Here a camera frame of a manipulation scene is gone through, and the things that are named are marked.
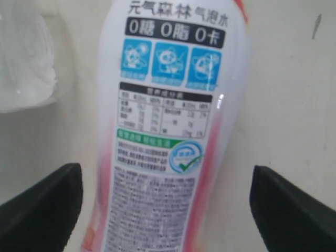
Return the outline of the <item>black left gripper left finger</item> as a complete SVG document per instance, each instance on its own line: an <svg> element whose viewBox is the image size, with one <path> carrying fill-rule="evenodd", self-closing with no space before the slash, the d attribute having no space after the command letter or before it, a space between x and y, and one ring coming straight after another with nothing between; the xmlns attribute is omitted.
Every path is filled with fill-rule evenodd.
<svg viewBox="0 0 336 252"><path fill-rule="evenodd" d="M1 251L64 251L82 204L81 165L64 164L1 204Z"/></svg>

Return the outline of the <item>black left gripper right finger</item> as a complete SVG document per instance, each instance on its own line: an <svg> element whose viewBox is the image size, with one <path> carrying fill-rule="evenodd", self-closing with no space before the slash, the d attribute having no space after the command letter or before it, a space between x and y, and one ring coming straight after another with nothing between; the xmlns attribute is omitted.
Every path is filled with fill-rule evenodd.
<svg viewBox="0 0 336 252"><path fill-rule="evenodd" d="M273 169L254 167L249 205L268 251L335 251L335 210Z"/></svg>

